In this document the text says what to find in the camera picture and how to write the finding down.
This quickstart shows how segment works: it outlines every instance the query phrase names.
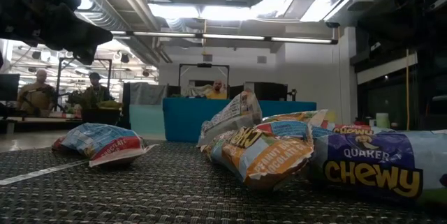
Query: man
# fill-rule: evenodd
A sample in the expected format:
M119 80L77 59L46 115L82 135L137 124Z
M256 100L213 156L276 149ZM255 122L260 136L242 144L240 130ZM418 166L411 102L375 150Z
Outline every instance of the man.
M90 73L91 86L85 90L85 96L88 97L90 103L97 104L103 101L112 100L109 90L99 84L101 76L98 73Z
M17 109L35 116L47 116L54 107L54 88L46 84L47 72L38 70L36 82L24 85L17 98Z
M212 85L212 91L207 94L208 99L226 99L226 88L222 89L222 80L214 81Z

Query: bald man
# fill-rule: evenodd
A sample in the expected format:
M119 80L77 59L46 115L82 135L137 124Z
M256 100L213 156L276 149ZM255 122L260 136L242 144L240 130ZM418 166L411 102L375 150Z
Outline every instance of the bald man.
M207 94L208 99L226 99L226 88L223 86L222 80L216 80L214 81L214 84L212 85L212 91Z
M38 70L36 73L36 82L24 85L19 92L17 98L17 109L25 110L28 114L36 114L36 108L39 115L45 116L45 113L53 108L52 92L54 88L46 84L47 72Z

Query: computer monitor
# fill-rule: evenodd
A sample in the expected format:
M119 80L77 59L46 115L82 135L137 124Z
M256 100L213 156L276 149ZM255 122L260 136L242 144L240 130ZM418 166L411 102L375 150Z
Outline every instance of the computer monitor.
M0 74L0 101L16 101L20 74Z

